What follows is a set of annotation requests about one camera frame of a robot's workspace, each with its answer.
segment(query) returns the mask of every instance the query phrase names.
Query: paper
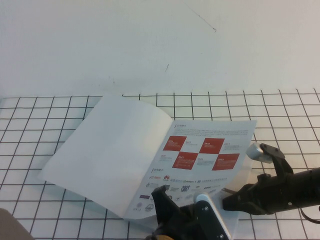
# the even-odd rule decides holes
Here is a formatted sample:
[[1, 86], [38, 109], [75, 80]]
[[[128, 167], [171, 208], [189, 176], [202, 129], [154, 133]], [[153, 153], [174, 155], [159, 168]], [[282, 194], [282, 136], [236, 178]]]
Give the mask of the paper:
[[104, 96], [40, 178], [83, 195], [121, 218], [156, 214], [166, 185], [179, 206], [219, 192], [242, 167], [256, 121], [172, 119], [148, 103]]
[[106, 95], [39, 177], [123, 218], [171, 123], [151, 104]]
[[155, 215], [151, 192], [165, 185], [179, 206], [193, 203], [197, 192], [212, 197], [242, 167], [255, 121], [174, 121], [124, 217]]

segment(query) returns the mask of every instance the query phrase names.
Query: grid line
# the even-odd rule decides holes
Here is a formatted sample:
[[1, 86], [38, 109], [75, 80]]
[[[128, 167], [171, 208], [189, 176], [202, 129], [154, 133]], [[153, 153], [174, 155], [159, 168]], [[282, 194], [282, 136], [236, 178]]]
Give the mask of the grid line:
[[[267, 108], [267, 106], [266, 106], [266, 101], [265, 101], [264, 94], [263, 94], [262, 90], [261, 90], [261, 95], [262, 95], [264, 107], [265, 107], [265, 110], [266, 110], [266, 114], [267, 114], [268, 119], [269, 119], [269, 121], [270, 121], [270, 125], [271, 125], [271, 128], [272, 128], [272, 132], [273, 132], [273, 135], [274, 135], [274, 138], [275, 138], [275, 142], [276, 142], [276, 145], [277, 145], [277, 147], [278, 147], [278, 149], [279, 149], [279, 143], [278, 143], [278, 141], [277, 141], [277, 137], [276, 137], [276, 134], [275, 134], [275, 130], [273, 129], [272, 121], [271, 121], [271, 119], [270, 119], [270, 117], [269, 117], [269, 111], [268, 111], [268, 108]], [[275, 213], [274, 216], [275, 216], [275, 221], [276, 221], [276, 225], [277, 225], [277, 228], [278, 228], [278, 232], [279, 232], [279, 235], [280, 235], [280, 239], [282, 239], [281, 231], [280, 231], [280, 228], [279, 228], [279, 221], [278, 221], [278, 218], [277, 218], [277, 213]]]
[[[304, 92], [298, 89], [290, 92], [277, 90], [273, 93], [260, 91], [256, 94], [243, 90], [237, 94], [229, 91], [212, 94], [206, 91], [203, 94], [193, 92], [176, 94], [174, 92], [168, 95], [140, 93], [123, 96], [152, 102], [157, 107], [164, 108], [164, 111], [168, 111], [176, 120], [241, 121], [258, 117], [258, 125], [252, 141], [281, 147], [286, 159], [291, 160], [290, 164], [292, 163], [294, 172], [320, 167], [320, 96], [316, 89]], [[18, 221], [23, 225], [26, 224], [27, 230], [36, 239], [143, 240], [148, 235], [148, 233], [139, 233], [140, 230], [137, 230], [134, 224], [124, 223], [121, 218], [105, 208], [98, 207], [90, 199], [73, 196], [70, 191], [58, 188], [49, 182], [33, 182], [31, 181], [33, 178], [29, 178], [29, 173], [32, 174], [42, 169], [43, 163], [66, 141], [69, 134], [77, 129], [100, 97], [90, 95], [17, 97], [4, 98], [0, 103], [1, 188], [18, 189], [14, 198], [4, 196], [1, 189], [0, 207], [7, 208]], [[26, 121], [30, 121], [30, 124], [41, 124], [30, 128], [30, 124], [27, 124]], [[281, 135], [288, 131], [292, 131], [292, 136], [283, 137]], [[9, 151], [2, 147], [28, 144], [36, 146], [32, 152], [14, 151], [15, 148]], [[294, 144], [297, 146], [296, 149], [288, 147]], [[44, 150], [44, 146], [52, 146], [53, 149], [52, 151]], [[275, 173], [275, 169], [273, 165], [256, 162], [252, 172], [254, 173], [253, 178], [250, 179], [255, 183], [256, 173]], [[48, 195], [47, 187], [57, 191], [55, 193], [57, 197]], [[36, 197], [30, 197], [34, 191], [32, 189], [39, 189], [39, 192], [35, 192]], [[56, 206], [56, 211], [51, 210], [50, 214], [45, 215], [42, 204], [43, 206]], [[63, 204], [68, 204], [69, 208], [67, 209]], [[34, 209], [28, 210], [21, 206], [33, 206]], [[308, 211], [313, 215], [313, 219], [320, 220], [320, 214], [316, 215], [315, 211], [312, 212], [310, 209]], [[296, 239], [319, 239], [316, 229], [310, 227], [309, 222], [302, 218], [299, 210], [294, 215], [286, 216], [286, 214], [259, 217], [244, 215], [239, 219], [239, 225], [243, 228], [242, 233], [241, 231], [236, 233], [234, 239], [291, 240], [293, 233]], [[69, 229], [64, 229], [66, 232], [62, 232], [60, 221], [70, 226], [73, 232]], [[90, 226], [88, 224], [91, 223], [95, 223], [95, 228], [97, 225], [99, 227], [96, 231], [86, 234], [84, 230], [88, 230]], [[46, 235], [44, 230], [41, 231], [42, 225], [50, 228], [52, 234]]]

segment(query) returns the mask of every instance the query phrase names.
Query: white wall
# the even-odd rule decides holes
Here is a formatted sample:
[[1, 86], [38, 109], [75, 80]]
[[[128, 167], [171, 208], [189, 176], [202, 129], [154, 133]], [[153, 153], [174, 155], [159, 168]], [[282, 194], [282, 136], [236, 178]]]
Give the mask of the white wall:
[[0, 0], [0, 94], [315, 87], [319, 13], [318, 0]]

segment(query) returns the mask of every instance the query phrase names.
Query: curled page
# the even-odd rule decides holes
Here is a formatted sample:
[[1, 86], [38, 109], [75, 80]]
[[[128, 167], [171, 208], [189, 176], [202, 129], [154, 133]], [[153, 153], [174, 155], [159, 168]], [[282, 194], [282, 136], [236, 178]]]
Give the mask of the curled page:
[[151, 104], [106, 95], [39, 177], [123, 217], [171, 123]]

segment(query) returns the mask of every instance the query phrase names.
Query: booklet page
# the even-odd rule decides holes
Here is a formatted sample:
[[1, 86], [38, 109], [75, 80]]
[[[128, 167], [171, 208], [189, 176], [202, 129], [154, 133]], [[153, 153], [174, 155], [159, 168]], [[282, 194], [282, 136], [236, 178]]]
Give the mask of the booklet page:
[[242, 167], [256, 121], [174, 121], [124, 217], [156, 214], [152, 191], [165, 185], [179, 206], [193, 203], [197, 192], [213, 196]]

